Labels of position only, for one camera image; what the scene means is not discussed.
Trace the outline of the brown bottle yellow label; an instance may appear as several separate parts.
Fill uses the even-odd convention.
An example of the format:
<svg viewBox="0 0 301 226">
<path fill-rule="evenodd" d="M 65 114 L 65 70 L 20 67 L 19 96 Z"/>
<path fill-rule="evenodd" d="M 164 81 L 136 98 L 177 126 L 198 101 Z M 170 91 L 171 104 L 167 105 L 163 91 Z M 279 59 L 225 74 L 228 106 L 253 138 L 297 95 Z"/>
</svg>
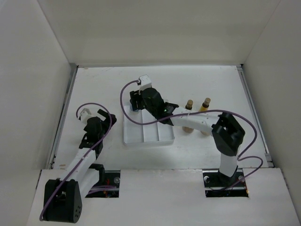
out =
<svg viewBox="0 0 301 226">
<path fill-rule="evenodd" d="M 189 99 L 189 100 L 187 101 L 187 103 L 186 103 L 185 108 L 186 108 L 187 110 L 192 110 L 192 107 L 193 107 L 193 101 L 192 101 L 191 99 Z"/>
</svg>

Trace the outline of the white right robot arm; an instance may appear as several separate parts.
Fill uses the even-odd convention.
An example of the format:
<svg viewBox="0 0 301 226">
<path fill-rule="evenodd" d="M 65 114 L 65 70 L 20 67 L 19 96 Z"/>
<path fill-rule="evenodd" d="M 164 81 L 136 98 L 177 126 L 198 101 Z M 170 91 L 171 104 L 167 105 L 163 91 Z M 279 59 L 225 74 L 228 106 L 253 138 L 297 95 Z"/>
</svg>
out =
<svg viewBox="0 0 301 226">
<path fill-rule="evenodd" d="M 162 124 L 187 127 L 211 135 L 217 150 L 221 153 L 218 181 L 230 186 L 235 181 L 237 153 L 243 142 L 245 131 L 230 113 L 217 116 L 193 112 L 179 105 L 165 102 L 154 88 L 131 91 L 132 109 L 146 110 Z"/>
</svg>

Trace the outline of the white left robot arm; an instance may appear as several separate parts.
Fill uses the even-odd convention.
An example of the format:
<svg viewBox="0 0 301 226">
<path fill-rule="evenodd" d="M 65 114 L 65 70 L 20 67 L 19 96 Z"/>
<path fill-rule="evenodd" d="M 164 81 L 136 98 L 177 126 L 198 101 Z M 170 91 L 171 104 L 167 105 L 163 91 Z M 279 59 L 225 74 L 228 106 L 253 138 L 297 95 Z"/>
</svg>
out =
<svg viewBox="0 0 301 226">
<path fill-rule="evenodd" d="M 80 112 L 79 120 L 85 124 L 85 134 L 65 172 L 45 184 L 40 221 L 77 223 L 82 199 L 93 186 L 99 188 L 105 184 L 104 167 L 95 161 L 103 149 L 104 137 L 117 121 L 116 116 L 102 109 L 94 116 L 85 108 Z"/>
</svg>

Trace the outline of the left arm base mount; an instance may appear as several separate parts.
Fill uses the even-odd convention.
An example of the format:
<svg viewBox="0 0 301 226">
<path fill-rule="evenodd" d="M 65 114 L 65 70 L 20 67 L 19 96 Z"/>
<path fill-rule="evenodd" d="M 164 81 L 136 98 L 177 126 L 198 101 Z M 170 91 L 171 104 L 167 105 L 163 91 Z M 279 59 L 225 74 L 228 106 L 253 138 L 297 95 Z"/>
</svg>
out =
<svg viewBox="0 0 301 226">
<path fill-rule="evenodd" d="M 92 164 L 89 168 L 99 172 L 99 181 L 92 186 L 86 198 L 119 198 L 120 170 L 106 170 L 102 164 Z"/>
</svg>

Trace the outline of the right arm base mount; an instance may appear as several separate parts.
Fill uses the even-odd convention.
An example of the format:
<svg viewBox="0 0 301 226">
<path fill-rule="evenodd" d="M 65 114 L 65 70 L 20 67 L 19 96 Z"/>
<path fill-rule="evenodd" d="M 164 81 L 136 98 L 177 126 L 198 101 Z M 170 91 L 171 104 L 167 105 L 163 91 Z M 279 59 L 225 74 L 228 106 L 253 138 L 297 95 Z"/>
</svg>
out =
<svg viewBox="0 0 301 226">
<path fill-rule="evenodd" d="M 249 197 L 246 183 L 241 180 L 244 178 L 242 169 L 238 169 L 230 178 L 217 169 L 204 170 L 202 174 L 207 198 Z"/>
</svg>

